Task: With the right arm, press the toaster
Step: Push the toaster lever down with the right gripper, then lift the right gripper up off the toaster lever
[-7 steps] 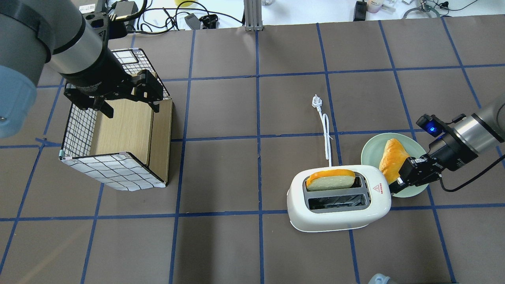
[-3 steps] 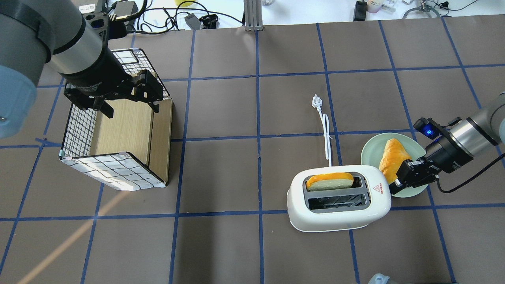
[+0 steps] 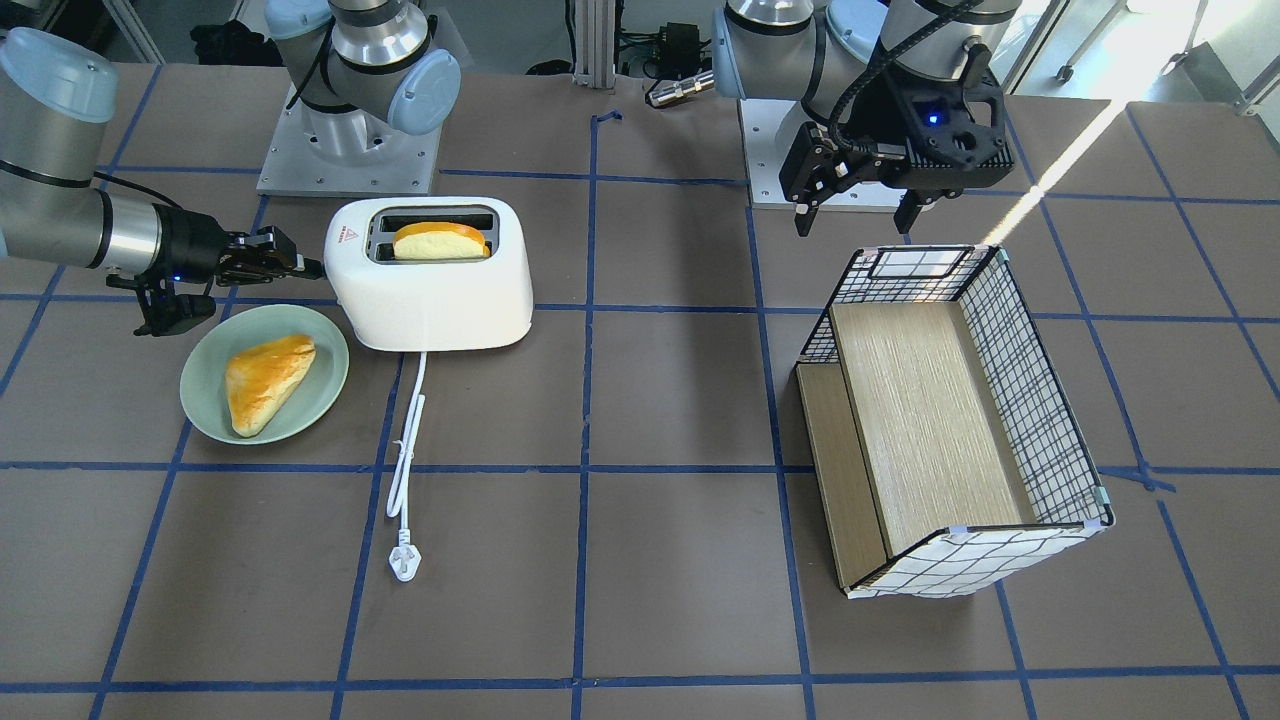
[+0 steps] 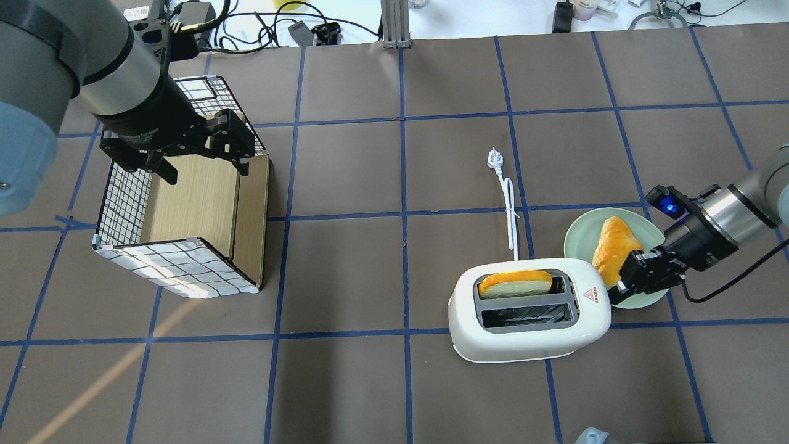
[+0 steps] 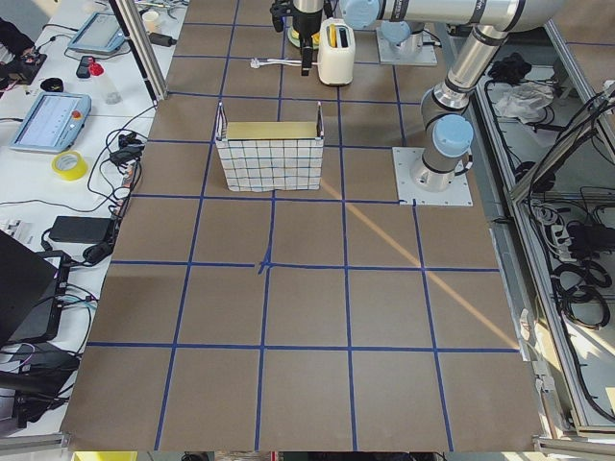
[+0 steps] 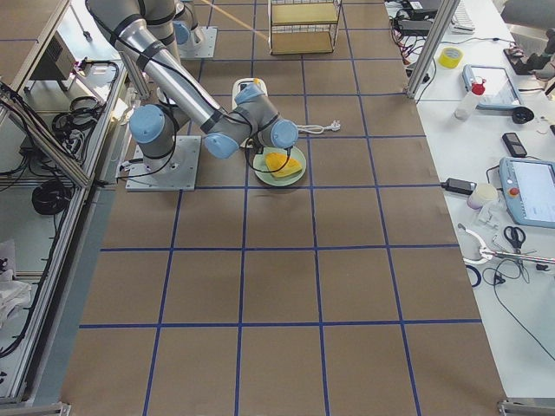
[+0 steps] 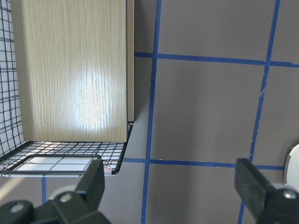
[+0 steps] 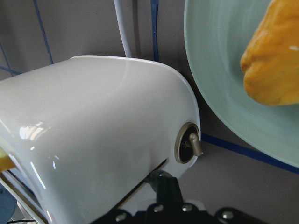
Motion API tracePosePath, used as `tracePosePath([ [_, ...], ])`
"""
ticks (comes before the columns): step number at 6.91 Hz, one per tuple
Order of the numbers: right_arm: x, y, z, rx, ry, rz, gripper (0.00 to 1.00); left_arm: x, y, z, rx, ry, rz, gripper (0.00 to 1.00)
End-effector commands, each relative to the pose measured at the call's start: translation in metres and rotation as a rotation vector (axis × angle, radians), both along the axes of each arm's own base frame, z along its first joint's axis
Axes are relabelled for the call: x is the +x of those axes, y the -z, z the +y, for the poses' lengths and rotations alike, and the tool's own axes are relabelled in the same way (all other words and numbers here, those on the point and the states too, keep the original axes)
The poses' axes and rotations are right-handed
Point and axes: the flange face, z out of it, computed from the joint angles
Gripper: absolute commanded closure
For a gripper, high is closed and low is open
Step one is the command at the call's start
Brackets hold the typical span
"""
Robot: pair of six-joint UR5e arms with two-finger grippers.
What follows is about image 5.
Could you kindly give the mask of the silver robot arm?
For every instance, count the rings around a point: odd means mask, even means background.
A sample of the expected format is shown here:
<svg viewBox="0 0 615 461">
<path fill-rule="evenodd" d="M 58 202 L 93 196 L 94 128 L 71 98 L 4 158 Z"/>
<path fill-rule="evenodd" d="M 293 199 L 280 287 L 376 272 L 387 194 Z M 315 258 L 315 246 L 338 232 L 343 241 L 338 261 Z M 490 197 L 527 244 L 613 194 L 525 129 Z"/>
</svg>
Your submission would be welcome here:
<svg viewBox="0 0 615 461">
<path fill-rule="evenodd" d="M 299 34 L 301 75 L 306 77 L 312 67 L 313 36 L 320 31 L 323 0 L 276 0 L 270 7 L 272 24 L 277 33 L 283 31 L 283 19 L 292 18 L 292 26 Z"/>
<path fill-rule="evenodd" d="M 374 22 L 443 22 L 470 25 L 446 78 L 429 90 L 421 102 L 428 145 L 410 168 L 414 183 L 429 192 L 446 190 L 455 168 L 468 152 L 474 137 L 463 117 L 470 94 L 480 76 L 511 32 L 544 25 L 564 5 L 562 1 L 342 1 L 342 17 L 354 29 Z"/>
</svg>

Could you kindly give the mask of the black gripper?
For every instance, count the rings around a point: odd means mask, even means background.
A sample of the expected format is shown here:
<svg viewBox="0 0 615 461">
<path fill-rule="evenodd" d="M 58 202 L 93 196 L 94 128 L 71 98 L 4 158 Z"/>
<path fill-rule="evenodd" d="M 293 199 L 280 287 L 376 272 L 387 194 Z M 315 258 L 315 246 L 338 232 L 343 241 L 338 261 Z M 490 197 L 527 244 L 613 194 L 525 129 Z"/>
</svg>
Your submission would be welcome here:
<svg viewBox="0 0 615 461">
<path fill-rule="evenodd" d="M 270 7 L 272 24 L 276 32 L 283 31 L 283 19 L 292 18 L 294 30 L 299 34 L 301 48 L 301 75 L 311 69 L 312 36 L 319 32 L 322 21 L 322 0 L 276 0 Z"/>
</svg>

